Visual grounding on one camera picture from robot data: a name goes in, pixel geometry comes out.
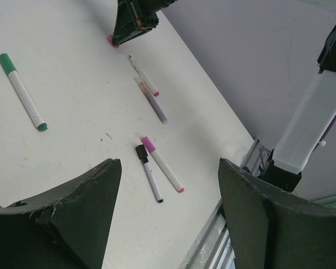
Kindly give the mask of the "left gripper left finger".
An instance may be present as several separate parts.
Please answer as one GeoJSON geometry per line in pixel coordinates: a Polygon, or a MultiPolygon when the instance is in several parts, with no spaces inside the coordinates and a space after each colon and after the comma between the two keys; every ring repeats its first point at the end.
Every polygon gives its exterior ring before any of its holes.
{"type": "Polygon", "coordinates": [[[0,268],[101,268],[120,179],[120,160],[107,159],[0,207],[0,268]]]}

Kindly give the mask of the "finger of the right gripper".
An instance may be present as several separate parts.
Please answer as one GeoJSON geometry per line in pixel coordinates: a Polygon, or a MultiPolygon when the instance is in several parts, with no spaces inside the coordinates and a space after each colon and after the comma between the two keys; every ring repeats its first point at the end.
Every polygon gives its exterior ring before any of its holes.
{"type": "Polygon", "coordinates": [[[129,29],[118,29],[115,30],[113,35],[115,36],[115,40],[119,45],[122,45],[132,39],[135,39],[143,34],[148,33],[151,31],[151,28],[147,29],[134,29],[134,28],[129,28],[129,29]]]}
{"type": "Polygon", "coordinates": [[[119,2],[114,31],[118,29],[136,29],[135,15],[128,2],[119,2]]]}

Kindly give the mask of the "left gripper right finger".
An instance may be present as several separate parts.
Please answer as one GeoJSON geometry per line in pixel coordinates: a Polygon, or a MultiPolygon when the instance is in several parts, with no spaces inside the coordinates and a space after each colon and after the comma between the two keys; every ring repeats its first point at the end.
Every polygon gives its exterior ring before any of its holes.
{"type": "Polygon", "coordinates": [[[220,159],[218,182],[236,268],[336,268],[336,208],[220,159]]]}

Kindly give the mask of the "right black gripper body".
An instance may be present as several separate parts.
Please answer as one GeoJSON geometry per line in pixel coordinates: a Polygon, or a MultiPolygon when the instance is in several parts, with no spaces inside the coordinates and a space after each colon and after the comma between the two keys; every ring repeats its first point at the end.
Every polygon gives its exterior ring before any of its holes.
{"type": "Polygon", "coordinates": [[[136,17],[135,23],[137,29],[154,28],[158,24],[156,13],[167,8],[174,1],[152,0],[152,1],[118,1],[128,2],[133,9],[136,17]]]}

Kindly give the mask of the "pink marker cap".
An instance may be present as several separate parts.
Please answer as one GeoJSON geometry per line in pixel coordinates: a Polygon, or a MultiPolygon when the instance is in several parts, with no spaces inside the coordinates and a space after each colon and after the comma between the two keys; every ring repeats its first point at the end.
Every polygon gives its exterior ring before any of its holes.
{"type": "Polygon", "coordinates": [[[115,36],[113,34],[108,35],[106,39],[114,49],[118,49],[120,47],[120,45],[116,42],[115,36]]]}

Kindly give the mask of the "pink capped marker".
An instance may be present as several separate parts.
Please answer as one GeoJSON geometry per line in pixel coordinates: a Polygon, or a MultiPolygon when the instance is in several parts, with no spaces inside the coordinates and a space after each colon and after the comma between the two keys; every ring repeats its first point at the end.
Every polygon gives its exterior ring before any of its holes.
{"type": "Polygon", "coordinates": [[[153,82],[147,76],[145,71],[140,67],[138,62],[131,55],[128,55],[128,59],[133,68],[135,69],[135,71],[138,73],[138,75],[141,76],[142,80],[145,82],[145,84],[147,85],[148,89],[153,94],[153,96],[158,97],[160,93],[157,87],[153,84],[153,82]]]}

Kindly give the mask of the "green capped marker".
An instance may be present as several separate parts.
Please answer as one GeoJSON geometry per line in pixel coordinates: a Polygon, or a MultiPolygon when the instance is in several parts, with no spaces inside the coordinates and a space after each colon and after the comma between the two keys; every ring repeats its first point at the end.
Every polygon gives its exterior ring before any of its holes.
{"type": "Polygon", "coordinates": [[[44,132],[48,129],[46,121],[43,119],[37,109],[33,99],[31,98],[26,86],[19,77],[19,74],[12,63],[10,57],[6,53],[0,54],[0,64],[8,76],[13,88],[16,91],[21,103],[23,104],[27,114],[29,115],[33,125],[39,132],[44,132]]]}

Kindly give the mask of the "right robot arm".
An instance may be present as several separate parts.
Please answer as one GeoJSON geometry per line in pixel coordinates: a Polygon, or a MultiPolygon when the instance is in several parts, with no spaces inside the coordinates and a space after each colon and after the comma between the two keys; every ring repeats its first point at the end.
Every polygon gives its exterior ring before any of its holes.
{"type": "MultiPolygon", "coordinates": [[[[156,13],[172,1],[118,1],[118,11],[110,44],[117,48],[158,25],[156,13]]],[[[336,1],[310,1],[336,12],[336,1]]],[[[260,178],[292,192],[313,151],[322,144],[336,120],[336,24],[317,59],[318,74],[293,114],[282,138],[270,155],[260,178]]]]}

